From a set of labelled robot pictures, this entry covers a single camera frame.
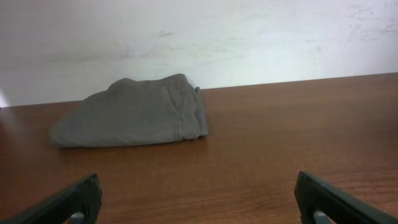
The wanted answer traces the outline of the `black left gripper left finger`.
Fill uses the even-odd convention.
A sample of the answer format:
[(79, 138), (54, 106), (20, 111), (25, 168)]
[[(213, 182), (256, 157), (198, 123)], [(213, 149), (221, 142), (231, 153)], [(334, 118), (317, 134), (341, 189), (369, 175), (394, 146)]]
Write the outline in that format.
[(17, 215), (1, 220), (5, 224), (91, 223), (102, 206), (102, 189), (96, 174), (89, 175)]

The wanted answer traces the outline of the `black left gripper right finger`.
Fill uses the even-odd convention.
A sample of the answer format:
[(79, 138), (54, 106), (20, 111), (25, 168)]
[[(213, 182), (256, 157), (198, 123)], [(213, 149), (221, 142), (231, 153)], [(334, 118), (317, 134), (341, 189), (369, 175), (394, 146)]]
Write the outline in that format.
[(294, 194), (303, 224), (397, 224), (397, 218), (352, 197), (309, 172), (298, 173)]

